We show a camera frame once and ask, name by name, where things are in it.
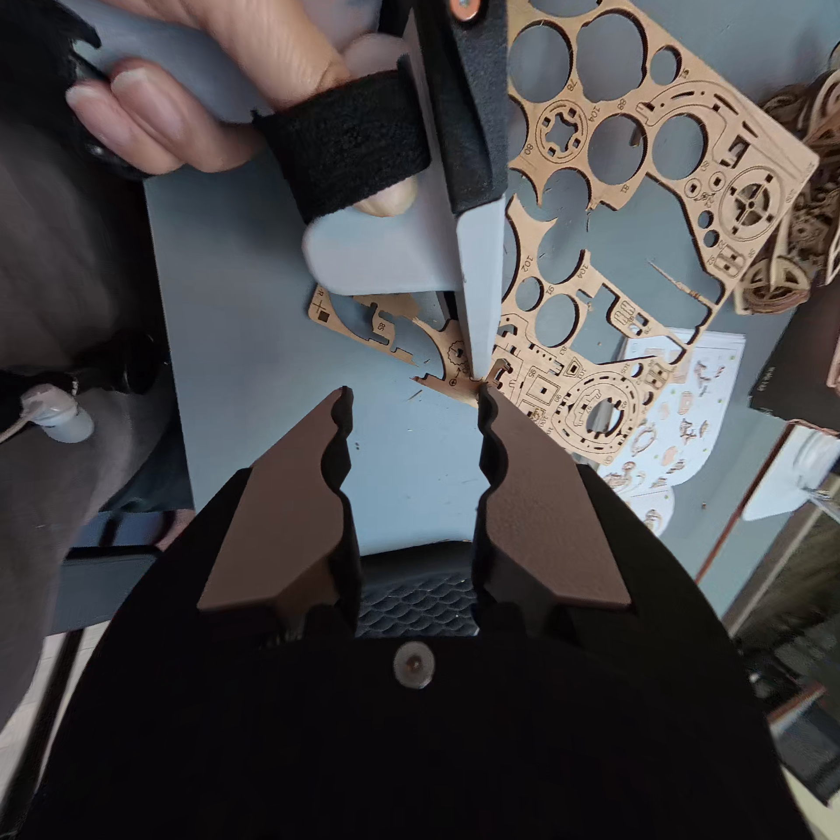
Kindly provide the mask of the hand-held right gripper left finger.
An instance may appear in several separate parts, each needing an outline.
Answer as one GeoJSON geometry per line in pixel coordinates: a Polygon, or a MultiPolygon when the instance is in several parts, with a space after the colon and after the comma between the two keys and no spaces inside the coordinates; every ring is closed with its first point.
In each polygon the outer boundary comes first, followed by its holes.
{"type": "Polygon", "coordinates": [[[350,500],[354,395],[328,394],[251,466],[198,610],[244,634],[299,634],[310,610],[335,607],[355,630],[361,557],[350,500]]]}

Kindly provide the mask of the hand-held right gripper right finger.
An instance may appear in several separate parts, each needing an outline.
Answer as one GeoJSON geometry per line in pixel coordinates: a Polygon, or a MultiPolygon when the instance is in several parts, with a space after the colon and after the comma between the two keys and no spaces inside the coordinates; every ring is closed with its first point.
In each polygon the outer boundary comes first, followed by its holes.
{"type": "Polygon", "coordinates": [[[476,620],[508,605],[525,631],[546,634],[559,610],[622,613],[632,598],[585,483],[562,447],[504,395],[482,385],[471,580],[476,620]]]}

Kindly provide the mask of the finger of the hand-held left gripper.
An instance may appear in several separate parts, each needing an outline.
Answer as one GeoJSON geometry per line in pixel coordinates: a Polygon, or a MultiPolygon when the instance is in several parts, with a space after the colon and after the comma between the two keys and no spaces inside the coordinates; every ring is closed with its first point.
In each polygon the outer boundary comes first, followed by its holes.
{"type": "Polygon", "coordinates": [[[474,380],[490,371],[500,323],[505,209],[502,196],[468,210],[456,223],[462,276],[458,316],[474,380]]]}

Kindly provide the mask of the laser-cut wooden parts sheet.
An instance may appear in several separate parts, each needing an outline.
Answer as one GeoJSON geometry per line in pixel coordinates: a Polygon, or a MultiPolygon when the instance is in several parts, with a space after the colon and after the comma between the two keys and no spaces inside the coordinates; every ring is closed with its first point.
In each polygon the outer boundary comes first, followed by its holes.
{"type": "MultiPolygon", "coordinates": [[[[645,419],[676,367],[647,356],[595,364],[571,351],[588,304],[628,340],[656,337],[681,359],[781,224],[816,170],[816,155],[629,2],[598,2],[572,17],[530,2],[506,15],[507,170],[542,204],[550,178],[585,180],[588,209],[617,211],[645,179],[676,196],[706,273],[703,319],[682,341],[606,279],[584,252],[570,279],[539,274],[551,223],[506,198],[500,323],[486,376],[557,444],[607,465],[645,419]]],[[[478,380],[459,368],[438,387],[475,402],[478,380]]]]}

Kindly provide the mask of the black model kit box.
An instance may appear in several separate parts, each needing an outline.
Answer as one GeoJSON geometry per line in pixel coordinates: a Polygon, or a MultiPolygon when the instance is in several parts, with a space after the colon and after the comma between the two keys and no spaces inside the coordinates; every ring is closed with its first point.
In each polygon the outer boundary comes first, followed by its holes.
{"type": "Polygon", "coordinates": [[[749,406],[788,423],[839,435],[839,395],[826,385],[824,374],[767,364],[750,391],[749,406]]]}

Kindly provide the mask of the assembled wooden submarine model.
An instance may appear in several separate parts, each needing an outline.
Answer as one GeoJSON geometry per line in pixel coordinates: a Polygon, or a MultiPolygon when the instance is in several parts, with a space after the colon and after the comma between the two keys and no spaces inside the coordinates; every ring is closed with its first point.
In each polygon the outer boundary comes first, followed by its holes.
{"type": "Polygon", "coordinates": [[[741,316],[796,308],[814,287],[838,278],[838,54],[810,86],[785,87],[761,108],[815,152],[819,162],[792,209],[740,279],[733,306],[741,316]]]}

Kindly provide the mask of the person's left hand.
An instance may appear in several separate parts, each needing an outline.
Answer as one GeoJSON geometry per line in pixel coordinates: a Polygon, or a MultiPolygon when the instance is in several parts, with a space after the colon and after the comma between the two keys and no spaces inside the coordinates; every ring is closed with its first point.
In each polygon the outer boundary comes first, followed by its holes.
{"type": "MultiPolygon", "coordinates": [[[[175,24],[130,14],[104,2],[63,2],[98,33],[101,46],[81,45],[81,54],[100,70],[110,70],[119,60],[139,57],[152,60],[171,72],[217,118],[244,123],[252,111],[270,114],[255,85],[208,36],[175,24]]],[[[154,230],[175,226],[176,215],[189,218],[221,217],[235,202],[252,200],[288,217],[284,226],[303,229],[303,222],[289,185],[274,156],[264,151],[255,160],[226,174],[201,174],[187,166],[161,175],[144,187],[154,230]]]]}

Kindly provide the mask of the black mesh chair seat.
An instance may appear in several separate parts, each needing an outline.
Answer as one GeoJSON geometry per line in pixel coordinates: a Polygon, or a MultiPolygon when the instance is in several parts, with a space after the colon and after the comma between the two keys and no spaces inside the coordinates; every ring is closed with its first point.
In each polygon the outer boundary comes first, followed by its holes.
{"type": "Polygon", "coordinates": [[[361,559],[357,638],[473,637],[470,542],[446,541],[361,559]]]}

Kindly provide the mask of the white instruction sheet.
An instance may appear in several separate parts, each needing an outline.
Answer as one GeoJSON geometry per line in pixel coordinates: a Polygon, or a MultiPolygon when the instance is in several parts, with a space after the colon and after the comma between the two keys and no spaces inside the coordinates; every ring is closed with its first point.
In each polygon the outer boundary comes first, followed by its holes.
{"type": "Polygon", "coordinates": [[[612,463],[597,473],[656,536],[676,506],[676,487],[700,472],[717,442],[746,336],[707,331],[689,348],[612,463]]]}

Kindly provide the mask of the white rounded object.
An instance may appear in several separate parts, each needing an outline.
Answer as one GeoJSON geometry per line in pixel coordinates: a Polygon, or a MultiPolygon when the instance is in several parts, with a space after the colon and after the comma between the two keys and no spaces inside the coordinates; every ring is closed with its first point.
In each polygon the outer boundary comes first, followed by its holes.
{"type": "Polygon", "coordinates": [[[790,513],[817,490],[839,457],[839,438],[794,425],[746,502],[742,519],[756,521],[790,513]]]}

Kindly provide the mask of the person's grey clothing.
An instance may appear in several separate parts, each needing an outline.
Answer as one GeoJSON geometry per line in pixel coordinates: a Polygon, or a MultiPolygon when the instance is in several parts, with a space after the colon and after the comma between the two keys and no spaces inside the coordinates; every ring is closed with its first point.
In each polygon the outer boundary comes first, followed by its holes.
{"type": "MultiPolygon", "coordinates": [[[[123,329],[158,338],[161,299],[137,184],[2,109],[2,372],[69,369],[123,329]]],[[[58,443],[28,427],[2,443],[1,720],[25,697],[51,627],[58,574],[102,510],[194,507],[167,369],[143,395],[81,394],[94,429],[58,443]]]]}

